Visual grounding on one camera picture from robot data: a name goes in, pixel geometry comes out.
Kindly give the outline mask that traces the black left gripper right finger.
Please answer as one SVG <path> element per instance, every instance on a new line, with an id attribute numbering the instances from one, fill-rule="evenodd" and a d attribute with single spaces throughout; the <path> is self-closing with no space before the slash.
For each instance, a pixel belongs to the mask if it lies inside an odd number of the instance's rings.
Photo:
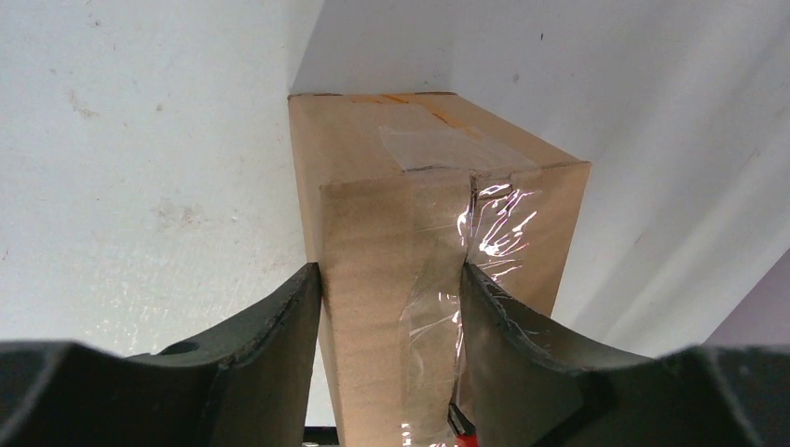
<path id="1" fill-rule="evenodd" d="M 574 332 L 478 266 L 460 287 L 482 446 L 785 446 L 789 349 L 692 345 L 649 358 Z"/>

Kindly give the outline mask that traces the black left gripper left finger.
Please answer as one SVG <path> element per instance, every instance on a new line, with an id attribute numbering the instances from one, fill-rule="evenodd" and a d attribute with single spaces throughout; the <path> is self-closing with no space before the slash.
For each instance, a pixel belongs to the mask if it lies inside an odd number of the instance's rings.
<path id="1" fill-rule="evenodd" d="M 1 344 L 5 446 L 300 446 L 321 306 L 305 264 L 266 298 L 156 354 Z"/>

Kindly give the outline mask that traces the red black utility knife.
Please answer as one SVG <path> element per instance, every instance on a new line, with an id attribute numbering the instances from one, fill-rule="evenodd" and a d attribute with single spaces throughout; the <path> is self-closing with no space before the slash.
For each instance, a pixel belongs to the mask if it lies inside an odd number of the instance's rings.
<path id="1" fill-rule="evenodd" d="M 448 404 L 447 422 L 456 437 L 456 446 L 478 447 L 475 425 L 453 401 Z"/>

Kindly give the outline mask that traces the brown cardboard express box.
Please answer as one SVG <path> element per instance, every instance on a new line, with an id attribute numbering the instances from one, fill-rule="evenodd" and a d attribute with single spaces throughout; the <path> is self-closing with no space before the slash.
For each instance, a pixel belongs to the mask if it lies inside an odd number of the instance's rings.
<path id="1" fill-rule="evenodd" d="M 550 314 L 591 164 L 450 92 L 288 100 L 345 446 L 452 446 L 464 264 Z"/>

